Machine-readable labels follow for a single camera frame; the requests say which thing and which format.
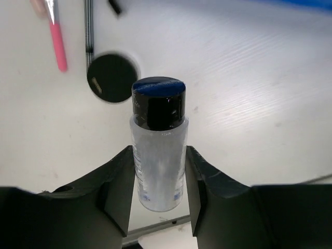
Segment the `clear liquid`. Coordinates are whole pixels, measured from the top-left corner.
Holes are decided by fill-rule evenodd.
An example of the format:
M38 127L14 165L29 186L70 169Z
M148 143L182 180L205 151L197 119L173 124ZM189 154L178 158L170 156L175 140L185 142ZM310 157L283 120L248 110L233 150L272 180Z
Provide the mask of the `clear liquid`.
M151 211L169 211L182 200L188 123L149 131L130 120L139 199Z

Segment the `black compact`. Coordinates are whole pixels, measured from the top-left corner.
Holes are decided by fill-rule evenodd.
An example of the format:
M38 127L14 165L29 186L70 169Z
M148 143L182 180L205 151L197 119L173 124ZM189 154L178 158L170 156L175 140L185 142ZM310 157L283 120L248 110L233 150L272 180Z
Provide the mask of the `black compact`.
M122 9L115 0L109 6L117 16ZM131 96L138 80L135 63L122 53L105 53L94 58L93 0L84 0L87 80L92 92L110 103L120 103Z

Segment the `transparent plastic bottle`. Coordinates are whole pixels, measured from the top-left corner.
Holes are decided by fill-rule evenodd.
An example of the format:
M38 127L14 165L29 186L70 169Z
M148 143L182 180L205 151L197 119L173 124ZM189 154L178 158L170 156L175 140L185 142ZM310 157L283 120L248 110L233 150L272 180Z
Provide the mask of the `transparent plastic bottle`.
M150 77L133 85L130 119L140 202L155 212L182 200L189 121L185 85L168 77Z

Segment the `bottle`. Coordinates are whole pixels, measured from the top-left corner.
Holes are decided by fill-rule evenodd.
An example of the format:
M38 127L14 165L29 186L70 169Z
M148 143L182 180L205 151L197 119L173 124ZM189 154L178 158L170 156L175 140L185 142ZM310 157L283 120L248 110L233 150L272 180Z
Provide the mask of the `bottle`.
M185 94L185 84L168 77L144 78L132 86L138 194L151 211L169 211L182 200L189 124Z

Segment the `white surface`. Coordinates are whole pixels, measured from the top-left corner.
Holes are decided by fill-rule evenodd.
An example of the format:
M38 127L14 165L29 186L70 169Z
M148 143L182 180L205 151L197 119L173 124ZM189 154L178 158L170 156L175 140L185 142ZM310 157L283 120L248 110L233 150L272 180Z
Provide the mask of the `white surface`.
M187 84L188 144L245 183L332 173L332 17L251 1L125 0L116 19L95 0L97 53L120 50L141 76ZM69 71L29 1L0 8L0 184L53 191L130 144L131 102L86 82L84 6L59 0ZM188 214L187 196L152 213L133 195L130 229Z
M143 249L198 249L190 223L142 236L139 244Z

